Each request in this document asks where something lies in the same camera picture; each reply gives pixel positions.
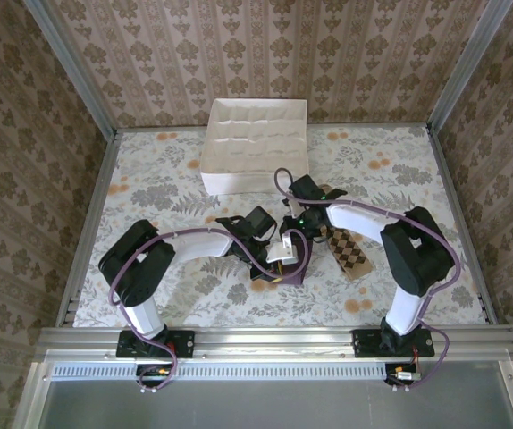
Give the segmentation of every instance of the black mounting plate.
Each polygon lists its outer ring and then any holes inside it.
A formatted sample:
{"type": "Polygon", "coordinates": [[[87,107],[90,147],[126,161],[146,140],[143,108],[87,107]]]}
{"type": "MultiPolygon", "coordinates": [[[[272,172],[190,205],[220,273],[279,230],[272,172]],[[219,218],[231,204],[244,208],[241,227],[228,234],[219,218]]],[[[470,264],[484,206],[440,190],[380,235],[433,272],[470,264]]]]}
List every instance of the black mounting plate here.
{"type": "Polygon", "coordinates": [[[413,338],[410,339],[401,349],[391,352],[382,350],[382,330],[377,329],[355,329],[352,331],[352,346],[356,358],[412,358],[414,346],[421,358],[432,358],[435,356],[433,348],[432,333],[426,329],[413,331],[413,338]]]}
{"type": "MultiPolygon", "coordinates": [[[[175,351],[177,358],[193,358],[195,331],[167,330],[164,344],[175,351]]],[[[131,330],[120,332],[117,341],[117,358],[168,358],[169,354],[158,347],[151,346],[138,339],[131,330]]]]}

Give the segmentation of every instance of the brown checkered fabric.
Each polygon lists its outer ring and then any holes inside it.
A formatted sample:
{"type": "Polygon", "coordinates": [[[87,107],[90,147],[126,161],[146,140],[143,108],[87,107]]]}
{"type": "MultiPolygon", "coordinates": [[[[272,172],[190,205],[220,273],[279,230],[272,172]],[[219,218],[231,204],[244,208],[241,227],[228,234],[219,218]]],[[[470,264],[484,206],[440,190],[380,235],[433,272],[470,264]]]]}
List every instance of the brown checkered fabric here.
{"type": "Polygon", "coordinates": [[[367,261],[366,255],[348,231],[334,229],[330,230],[329,235],[332,235],[328,239],[330,250],[343,268],[351,269],[355,264],[363,264],[367,261]]]}
{"type": "MultiPolygon", "coordinates": [[[[324,192],[331,190],[327,185],[320,185],[320,188],[324,192]]],[[[341,228],[328,229],[323,227],[321,233],[327,238],[328,246],[336,261],[338,261],[340,269],[350,281],[372,272],[372,263],[352,238],[350,231],[341,228]]]]}

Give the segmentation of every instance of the floor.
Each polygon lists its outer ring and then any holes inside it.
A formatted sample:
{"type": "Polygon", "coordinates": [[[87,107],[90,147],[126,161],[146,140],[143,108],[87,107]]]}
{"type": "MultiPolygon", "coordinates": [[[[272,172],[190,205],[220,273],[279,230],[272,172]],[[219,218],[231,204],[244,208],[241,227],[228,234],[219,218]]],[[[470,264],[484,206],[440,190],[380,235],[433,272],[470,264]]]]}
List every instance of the floor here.
{"type": "MultiPolygon", "coordinates": [[[[246,215],[260,205],[275,219],[286,213],[274,194],[209,197],[199,173],[204,129],[123,133],[117,165],[89,261],[74,326],[123,326],[107,304],[97,262],[137,220],[161,232],[216,225],[215,217],[246,215]]],[[[310,174],[316,183],[353,198],[405,211],[428,208],[460,254],[458,283],[439,293],[430,324],[485,324],[457,226],[425,127],[309,126],[310,174]]],[[[170,268],[155,299],[170,326],[342,326],[379,324],[396,283],[381,246],[355,235],[374,270],[349,282],[327,245],[315,244],[303,287],[251,282],[233,257],[205,258],[170,268]]]]}

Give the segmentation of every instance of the patterned wallpaper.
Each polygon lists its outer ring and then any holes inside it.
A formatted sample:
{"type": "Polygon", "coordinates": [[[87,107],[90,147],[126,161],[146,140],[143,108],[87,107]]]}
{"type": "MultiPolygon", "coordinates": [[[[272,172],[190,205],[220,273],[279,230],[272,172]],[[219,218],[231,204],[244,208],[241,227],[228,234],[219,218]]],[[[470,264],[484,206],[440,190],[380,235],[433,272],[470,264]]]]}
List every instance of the patterned wallpaper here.
{"type": "Polygon", "coordinates": [[[311,122],[425,122],[486,0],[51,0],[115,128],[205,124],[216,97],[311,122]]]}
{"type": "Polygon", "coordinates": [[[513,6],[440,141],[494,304],[513,323],[513,6]]]}
{"type": "Polygon", "coordinates": [[[0,427],[55,322],[104,148],[30,14],[0,0],[0,427]]]}

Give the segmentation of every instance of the white box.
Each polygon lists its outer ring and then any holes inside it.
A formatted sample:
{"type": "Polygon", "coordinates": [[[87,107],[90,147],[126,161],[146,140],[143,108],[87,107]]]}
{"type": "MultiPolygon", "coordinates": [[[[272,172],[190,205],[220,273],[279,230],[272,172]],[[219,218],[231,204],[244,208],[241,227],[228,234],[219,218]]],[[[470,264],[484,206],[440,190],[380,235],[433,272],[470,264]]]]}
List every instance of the white box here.
{"type": "MultiPolygon", "coordinates": [[[[276,193],[279,167],[308,174],[307,101],[217,98],[211,107],[201,177],[209,195],[276,193]]],[[[287,189],[285,174],[279,183],[287,189]]]]}

